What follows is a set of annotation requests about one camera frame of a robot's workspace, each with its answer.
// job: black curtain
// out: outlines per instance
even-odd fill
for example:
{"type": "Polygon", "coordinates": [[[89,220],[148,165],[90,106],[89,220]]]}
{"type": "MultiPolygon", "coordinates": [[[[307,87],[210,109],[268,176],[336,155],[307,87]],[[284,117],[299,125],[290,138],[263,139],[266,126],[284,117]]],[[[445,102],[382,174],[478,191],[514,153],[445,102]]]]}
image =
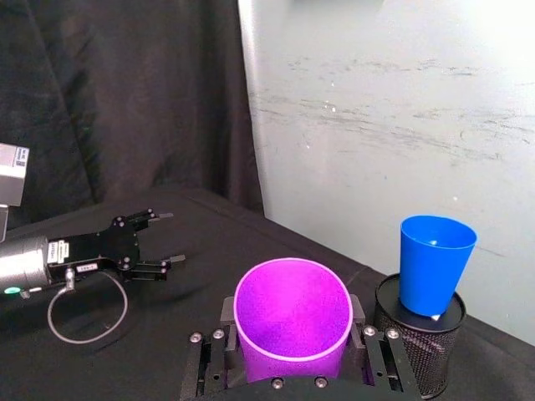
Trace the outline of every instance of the black curtain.
{"type": "Polygon", "coordinates": [[[10,226],[166,183],[262,211],[237,1],[0,0],[0,40],[10,226]]]}

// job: blue cup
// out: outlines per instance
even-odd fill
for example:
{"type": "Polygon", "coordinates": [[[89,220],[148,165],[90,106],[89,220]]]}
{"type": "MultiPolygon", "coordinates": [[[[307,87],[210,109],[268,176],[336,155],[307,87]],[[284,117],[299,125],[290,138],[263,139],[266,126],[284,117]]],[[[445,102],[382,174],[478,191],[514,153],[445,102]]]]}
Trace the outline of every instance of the blue cup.
{"type": "Polygon", "coordinates": [[[410,311],[446,311],[476,245],[467,225],[439,216],[412,216],[401,223],[400,300],[410,311]]]}

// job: black mesh cylinder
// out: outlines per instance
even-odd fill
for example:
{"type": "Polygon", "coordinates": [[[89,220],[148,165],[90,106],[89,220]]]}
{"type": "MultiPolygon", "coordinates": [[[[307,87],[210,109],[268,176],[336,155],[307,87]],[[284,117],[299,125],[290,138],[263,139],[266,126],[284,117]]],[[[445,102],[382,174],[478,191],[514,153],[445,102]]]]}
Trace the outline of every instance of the black mesh cylinder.
{"type": "Polygon", "coordinates": [[[446,388],[448,361],[466,315],[465,305],[456,293],[437,321],[417,315],[399,300],[399,278],[398,274],[387,277],[375,290],[374,325],[381,331],[396,327],[402,333],[421,396],[433,398],[446,388]]]}

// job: white wall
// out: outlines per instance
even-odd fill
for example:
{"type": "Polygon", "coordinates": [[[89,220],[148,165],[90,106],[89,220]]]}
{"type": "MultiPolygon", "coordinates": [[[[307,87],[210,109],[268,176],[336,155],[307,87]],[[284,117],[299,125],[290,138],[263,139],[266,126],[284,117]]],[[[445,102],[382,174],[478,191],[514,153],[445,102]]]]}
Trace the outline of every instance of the white wall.
{"type": "Polygon", "coordinates": [[[405,217],[461,219],[469,313],[535,344],[531,2],[239,3],[267,216],[384,273],[405,217]]]}

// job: black tablecloth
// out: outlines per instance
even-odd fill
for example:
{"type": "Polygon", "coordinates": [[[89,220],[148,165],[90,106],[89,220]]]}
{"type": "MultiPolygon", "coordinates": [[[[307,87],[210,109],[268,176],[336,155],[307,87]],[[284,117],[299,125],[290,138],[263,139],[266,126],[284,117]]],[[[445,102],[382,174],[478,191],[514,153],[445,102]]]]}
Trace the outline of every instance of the black tablecloth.
{"type": "MultiPolygon", "coordinates": [[[[1,400],[177,399],[189,333],[211,332],[224,297],[233,294],[245,271],[267,259],[299,256],[331,267],[359,296],[368,319],[373,317],[381,274],[202,190],[163,187],[26,226],[10,236],[98,231],[115,216],[148,207],[174,217],[140,232],[142,256],[184,253],[186,264],[171,271],[167,282],[128,283],[131,304],[124,324],[87,346],[62,343],[48,330],[52,292],[27,301],[2,297],[1,400]]],[[[58,305],[54,318],[65,332],[80,334],[83,325],[116,317],[120,299],[111,285],[95,280],[88,279],[93,284],[58,305]]],[[[450,384],[438,399],[535,399],[535,348],[467,318],[452,355],[450,384]]]]}

